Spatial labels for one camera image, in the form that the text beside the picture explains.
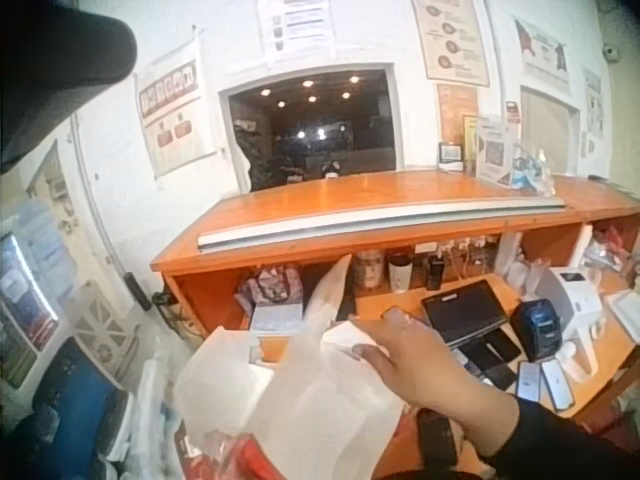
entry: hand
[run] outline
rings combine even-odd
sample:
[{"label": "hand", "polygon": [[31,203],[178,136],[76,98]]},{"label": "hand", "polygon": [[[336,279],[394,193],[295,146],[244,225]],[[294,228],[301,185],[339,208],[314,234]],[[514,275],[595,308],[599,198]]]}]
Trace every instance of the hand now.
[{"label": "hand", "polygon": [[390,390],[406,402],[449,415],[452,400],[469,398],[477,381],[458,363],[438,332],[416,322],[353,322],[379,346],[357,345]]},{"label": "hand", "polygon": [[435,330],[416,322],[353,323],[387,350],[354,347],[396,395],[458,422],[480,454],[491,456],[502,448],[518,423],[518,403],[478,382]]}]

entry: receipt printer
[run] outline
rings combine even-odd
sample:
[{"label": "receipt printer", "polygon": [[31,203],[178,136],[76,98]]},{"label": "receipt printer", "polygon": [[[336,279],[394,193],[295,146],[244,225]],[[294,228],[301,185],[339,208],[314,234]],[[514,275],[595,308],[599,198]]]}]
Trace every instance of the receipt printer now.
[{"label": "receipt printer", "polygon": [[542,274],[536,294],[551,301],[560,317],[565,341],[578,338],[580,329],[588,331],[602,315],[598,290],[578,268],[548,268]]},{"label": "receipt printer", "polygon": [[518,305],[511,327],[530,362],[555,355],[562,345],[560,318],[546,298]]}]

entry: white printer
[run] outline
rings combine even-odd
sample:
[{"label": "white printer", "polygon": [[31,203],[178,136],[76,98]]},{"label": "white printer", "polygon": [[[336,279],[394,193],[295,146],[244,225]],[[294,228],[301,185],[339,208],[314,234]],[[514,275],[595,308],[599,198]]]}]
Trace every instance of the white printer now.
[{"label": "white printer", "polygon": [[602,303],[598,290],[578,268],[548,268],[540,279],[536,294],[551,301],[560,317],[565,342],[578,339],[579,329],[590,331],[600,321]]}]

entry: paper sign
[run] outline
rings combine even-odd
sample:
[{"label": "paper sign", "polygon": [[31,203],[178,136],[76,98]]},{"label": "paper sign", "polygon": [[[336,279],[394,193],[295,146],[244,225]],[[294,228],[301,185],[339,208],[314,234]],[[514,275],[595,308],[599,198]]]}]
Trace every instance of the paper sign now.
[{"label": "paper sign", "polygon": [[518,107],[518,102],[508,101],[506,104],[507,110],[507,122],[509,123],[520,123],[520,108]]},{"label": "paper sign", "polygon": [[136,95],[156,178],[215,153],[197,39],[136,74]]},{"label": "paper sign", "polygon": [[258,0],[257,6],[268,60],[334,47],[329,0]]},{"label": "paper sign", "polygon": [[476,176],[495,185],[511,188],[515,125],[479,118],[477,128]]},{"label": "paper sign", "polygon": [[463,85],[439,84],[440,136],[443,142],[464,143],[464,117],[478,115],[478,91]]},{"label": "paper sign", "polygon": [[478,137],[476,135],[478,117],[465,115],[462,123],[464,127],[464,159],[466,162],[475,162],[478,148]]},{"label": "paper sign", "polygon": [[413,0],[427,77],[489,86],[473,0]]},{"label": "paper sign", "polygon": [[564,45],[524,20],[515,19],[524,73],[570,93],[569,72]]},{"label": "paper sign", "polygon": [[602,104],[602,81],[598,75],[583,67],[587,96],[587,130],[597,138],[604,134],[604,107]]}]

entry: security camera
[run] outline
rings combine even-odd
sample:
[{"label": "security camera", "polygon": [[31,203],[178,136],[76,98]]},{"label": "security camera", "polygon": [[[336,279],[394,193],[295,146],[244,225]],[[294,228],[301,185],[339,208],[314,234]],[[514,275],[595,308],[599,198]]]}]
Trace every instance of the security camera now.
[{"label": "security camera", "polygon": [[605,43],[602,47],[602,53],[607,63],[618,63],[620,61],[620,51],[613,45]]}]

